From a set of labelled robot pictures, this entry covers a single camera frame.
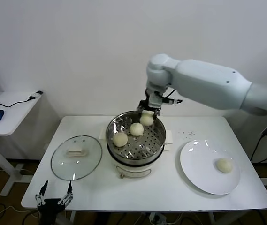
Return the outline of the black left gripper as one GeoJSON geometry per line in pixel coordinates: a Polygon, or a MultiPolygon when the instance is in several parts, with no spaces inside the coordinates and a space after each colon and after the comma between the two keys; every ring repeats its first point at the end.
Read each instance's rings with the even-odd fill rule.
{"type": "Polygon", "coordinates": [[[38,210],[41,214],[39,225],[54,225],[56,217],[65,210],[65,205],[69,205],[73,200],[72,181],[69,181],[67,194],[63,198],[44,199],[44,194],[48,181],[44,183],[38,194],[35,195],[38,210]]]}

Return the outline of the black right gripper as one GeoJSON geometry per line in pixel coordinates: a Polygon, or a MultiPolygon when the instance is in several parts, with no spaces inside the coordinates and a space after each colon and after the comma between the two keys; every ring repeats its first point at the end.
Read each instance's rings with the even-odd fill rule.
{"type": "Polygon", "coordinates": [[[161,107],[155,108],[149,106],[149,94],[147,93],[147,90],[145,90],[145,97],[146,97],[145,100],[139,101],[137,112],[141,114],[143,110],[151,111],[153,112],[153,119],[155,120],[160,115],[161,107]]]}

